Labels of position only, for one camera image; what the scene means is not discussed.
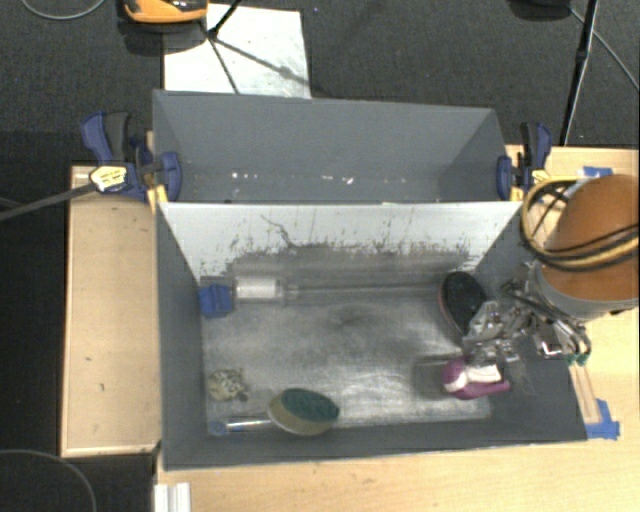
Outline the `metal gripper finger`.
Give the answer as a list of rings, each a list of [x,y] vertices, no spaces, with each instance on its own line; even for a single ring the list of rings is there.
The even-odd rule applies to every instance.
[[[509,339],[495,339],[489,343],[489,360],[495,364],[500,373],[505,373],[509,368],[521,362],[520,355]]]
[[[472,367],[488,366],[496,360],[498,335],[499,306],[496,301],[487,301],[473,316],[462,338],[467,362]]]

